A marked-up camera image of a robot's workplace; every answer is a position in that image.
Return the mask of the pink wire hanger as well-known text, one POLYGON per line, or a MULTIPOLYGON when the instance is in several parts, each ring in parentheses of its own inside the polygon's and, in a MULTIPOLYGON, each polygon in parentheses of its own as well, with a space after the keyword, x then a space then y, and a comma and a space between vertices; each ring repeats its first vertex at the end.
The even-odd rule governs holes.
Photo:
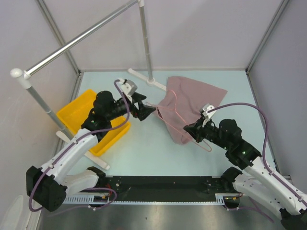
POLYGON ((171 111, 171 112, 173 112, 173 113, 176 114, 177 118, 175 118, 175 121, 179 121, 179 119, 180 119, 180 120, 181 120, 181 122, 179 122, 180 125, 181 125, 181 124, 185 124, 185 125, 188 124, 188 123, 186 122, 186 120, 177 112, 177 109, 176 109, 177 95, 176 95, 176 93, 175 93, 173 90, 168 90, 168 91, 166 92, 166 94, 168 94, 169 92, 172 92, 173 95, 174 95, 174 97, 175 97, 175 102, 174 102, 174 106, 173 106, 172 109, 169 109, 169 108, 167 108, 167 107, 161 107, 161 106, 159 106, 159 105, 157 105, 157 104, 151 104, 151 103, 149 103, 149 102, 145 102, 146 105, 150 105, 150 106, 155 107, 155 108, 156 108, 156 112, 157 112, 157 116, 158 116, 161 120, 163 120, 164 123, 165 123, 166 125, 168 125, 169 127, 173 128, 176 132, 178 132, 179 134, 181 134, 182 137, 188 139, 188 140, 191 141, 192 143, 194 143, 194 144, 196 144, 197 146, 201 147, 201 148, 204 149, 206 152, 211 152, 211 151, 212 151, 212 148, 211 148, 211 146, 210 146, 206 141, 205 141, 204 143, 205 143, 209 148, 205 148, 204 146, 200 145, 199 143, 197 143, 196 141, 194 141, 194 140, 192 139, 191 136, 187 135, 187 134, 185 133, 184 130, 182 131, 181 129, 177 129, 175 126, 172 125, 172 122, 169 123, 167 120, 165 120, 165 119, 163 118, 163 116, 162 116, 160 110, 167 110, 167 111, 171 111))

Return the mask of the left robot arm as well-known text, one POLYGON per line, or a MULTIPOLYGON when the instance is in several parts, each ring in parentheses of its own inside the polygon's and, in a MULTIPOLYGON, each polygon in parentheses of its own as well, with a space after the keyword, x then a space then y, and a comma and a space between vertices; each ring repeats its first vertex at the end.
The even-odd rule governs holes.
POLYGON ((108 138, 110 132, 121 129, 129 117, 145 120, 156 108, 145 105, 146 96, 134 92, 132 95, 120 93, 118 100, 109 91, 101 91, 95 96, 93 106, 76 135, 57 155, 39 168, 31 166, 26 172, 26 193, 28 207, 32 212, 37 202, 40 208, 50 212, 57 210, 66 197, 79 192, 95 191, 103 197, 117 198, 117 193, 106 186, 105 173, 91 166, 77 175, 69 175, 72 167, 87 151, 108 138))

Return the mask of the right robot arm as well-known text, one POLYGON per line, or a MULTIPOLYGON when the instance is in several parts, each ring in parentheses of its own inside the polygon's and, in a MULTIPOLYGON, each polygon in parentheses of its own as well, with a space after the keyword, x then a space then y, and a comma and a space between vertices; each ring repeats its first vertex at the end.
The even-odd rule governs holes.
POLYGON ((197 142, 206 139, 226 150, 233 164, 226 170, 221 186, 226 192, 243 193, 266 207, 287 230, 307 228, 307 195, 295 188, 271 166, 264 164, 261 153, 241 137, 242 130, 233 119, 219 126, 203 119, 184 126, 197 142))

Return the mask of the pink tank top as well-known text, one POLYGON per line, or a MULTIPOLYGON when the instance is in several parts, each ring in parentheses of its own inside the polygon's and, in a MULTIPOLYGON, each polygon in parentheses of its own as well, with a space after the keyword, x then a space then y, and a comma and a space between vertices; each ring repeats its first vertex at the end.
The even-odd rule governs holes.
MULTIPOLYGON (((173 90, 177 95, 176 109, 177 112, 186 120, 190 125, 196 122, 200 118, 200 110, 206 105, 211 104, 214 107, 218 107, 224 97, 227 94, 227 90, 215 87, 213 85, 193 80, 181 76, 171 76, 167 79, 166 91, 173 90)), ((161 107, 167 107, 172 109, 174 106, 175 97, 172 92, 165 94, 165 97, 158 103, 161 107)), ((160 110, 163 118, 177 129, 184 130, 185 124, 179 124, 181 120, 175 121, 176 114, 167 111, 160 110)), ((187 144, 188 139, 182 137, 181 134, 176 132, 173 128, 166 125, 166 128, 176 144, 187 144)))

